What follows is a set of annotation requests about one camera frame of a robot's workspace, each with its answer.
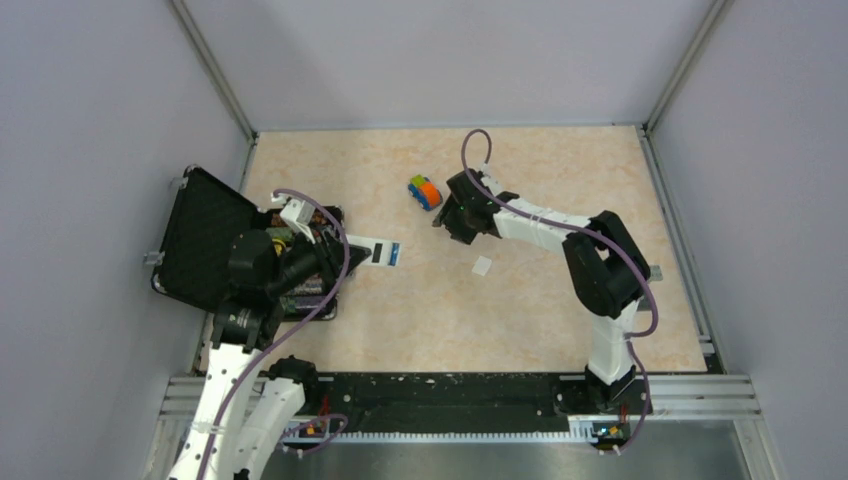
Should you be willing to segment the white remote control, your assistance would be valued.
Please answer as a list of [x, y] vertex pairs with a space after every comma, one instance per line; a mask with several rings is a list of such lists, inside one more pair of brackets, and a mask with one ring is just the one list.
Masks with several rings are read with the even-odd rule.
[[389, 265], [389, 258], [391, 255], [391, 249], [393, 243], [399, 243], [394, 240], [387, 240], [382, 238], [375, 237], [365, 237], [365, 236], [357, 236], [357, 235], [347, 235], [347, 240], [349, 244], [368, 247], [372, 249], [373, 257], [371, 261], [366, 264], [368, 266], [378, 266], [378, 267], [395, 267]]

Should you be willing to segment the white battery cover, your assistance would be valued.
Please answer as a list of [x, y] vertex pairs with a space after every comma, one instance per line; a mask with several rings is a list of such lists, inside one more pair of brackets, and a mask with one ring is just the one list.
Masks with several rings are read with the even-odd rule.
[[490, 258], [479, 256], [472, 267], [472, 273], [478, 276], [485, 276], [492, 264], [493, 261]]

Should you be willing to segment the blue battery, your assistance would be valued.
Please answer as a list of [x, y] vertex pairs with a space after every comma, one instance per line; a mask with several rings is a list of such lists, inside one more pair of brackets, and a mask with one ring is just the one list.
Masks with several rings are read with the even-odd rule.
[[392, 249], [391, 249], [391, 255], [390, 255], [390, 258], [389, 258], [389, 265], [390, 266], [396, 266], [397, 265], [399, 253], [400, 253], [400, 244], [399, 243], [393, 243]]

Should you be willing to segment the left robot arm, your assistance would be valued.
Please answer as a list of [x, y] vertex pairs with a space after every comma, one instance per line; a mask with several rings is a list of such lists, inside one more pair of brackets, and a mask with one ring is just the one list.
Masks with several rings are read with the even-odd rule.
[[246, 411], [262, 354], [284, 316], [281, 299], [309, 278], [338, 280], [374, 250], [349, 245], [324, 231], [310, 241], [295, 236], [279, 247], [266, 230], [248, 230], [230, 245], [230, 291], [214, 316], [207, 375], [172, 479], [258, 479], [297, 413], [319, 404], [313, 363], [277, 361], [253, 412]]

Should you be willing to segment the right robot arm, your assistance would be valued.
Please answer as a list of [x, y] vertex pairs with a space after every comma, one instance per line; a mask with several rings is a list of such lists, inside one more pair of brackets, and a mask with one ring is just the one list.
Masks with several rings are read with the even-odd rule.
[[575, 294], [592, 315], [586, 397], [594, 409], [614, 411], [635, 379], [626, 336], [644, 295], [638, 279], [650, 273], [620, 217], [611, 211], [586, 217], [539, 207], [477, 170], [454, 175], [447, 186], [450, 195], [434, 224], [452, 239], [471, 244], [488, 234], [527, 242], [565, 260]]

